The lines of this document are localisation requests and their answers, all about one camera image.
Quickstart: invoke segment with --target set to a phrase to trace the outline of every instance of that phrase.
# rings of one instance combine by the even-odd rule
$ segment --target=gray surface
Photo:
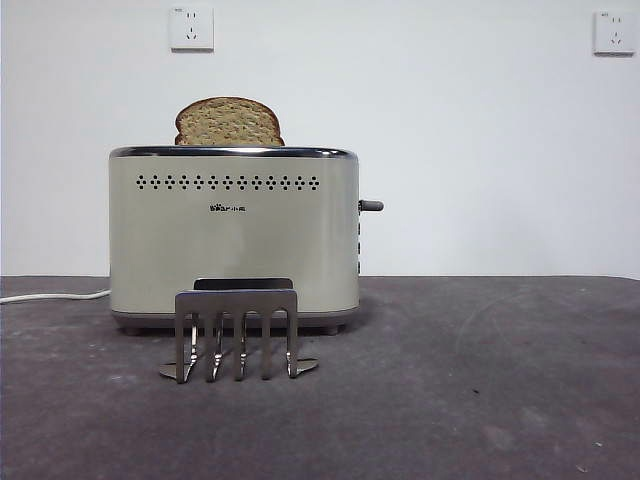
[[[361,285],[343,333],[301,337],[320,368],[296,380],[284,361],[260,379],[254,337],[245,381],[226,357],[220,381],[199,362],[177,385],[157,373],[172,336],[123,335],[108,299],[3,306],[3,479],[640,478],[640,282]],[[106,286],[8,278],[3,296]]]

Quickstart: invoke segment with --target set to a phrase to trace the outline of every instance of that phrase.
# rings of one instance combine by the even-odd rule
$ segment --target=metal tine
[[[298,376],[298,313],[293,309],[287,312],[287,372],[289,378]]]
[[[224,314],[222,312],[218,312],[216,315],[216,352],[214,355],[213,362],[213,381],[216,380],[218,376],[218,371],[222,366],[222,335],[224,333]]]
[[[214,336],[213,336],[213,322],[214,316],[209,314],[204,319],[204,337],[206,338],[206,348],[207,348],[207,361],[206,361],[206,372],[205,372],[205,380],[207,382],[215,381],[214,374],[214,365],[215,365],[215,352],[213,350],[214,344]]]
[[[262,314],[262,379],[271,378],[271,316],[273,312]]]
[[[233,312],[233,376],[237,381],[244,378],[246,365],[246,318],[244,312]]]
[[[184,383],[184,310],[176,305],[176,382]]]

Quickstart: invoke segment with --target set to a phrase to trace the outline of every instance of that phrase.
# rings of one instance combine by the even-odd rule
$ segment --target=white cable
[[[106,297],[111,290],[102,290],[101,292],[89,293],[87,295],[79,295],[75,293],[34,293],[33,295],[17,295],[15,297],[0,298],[0,305],[12,302],[27,302],[29,300],[45,300],[50,298],[66,298],[68,300],[93,300],[94,298]]]

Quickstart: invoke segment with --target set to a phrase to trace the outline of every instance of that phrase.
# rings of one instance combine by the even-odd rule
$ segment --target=wall socket
[[[638,16],[634,12],[596,12],[593,53],[630,56],[637,50]]]
[[[174,5],[169,11],[172,50],[213,50],[213,8],[209,5]]]

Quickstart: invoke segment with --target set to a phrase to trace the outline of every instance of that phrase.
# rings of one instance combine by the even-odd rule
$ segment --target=chrome trim
[[[346,310],[335,310],[331,312],[298,312],[298,318],[334,318],[334,317],[346,317],[356,313],[360,309],[360,306],[348,308]],[[111,310],[111,315],[116,318],[129,319],[137,318],[142,320],[172,320],[175,318],[174,313],[133,313],[133,312],[119,312],[117,310]],[[286,318],[286,314],[281,311],[274,312],[274,319]],[[257,319],[258,316],[254,313],[247,314],[247,319]]]
[[[121,147],[109,158],[119,157],[302,157],[342,158],[357,161],[349,150],[322,147],[215,147],[207,145],[159,145]]]

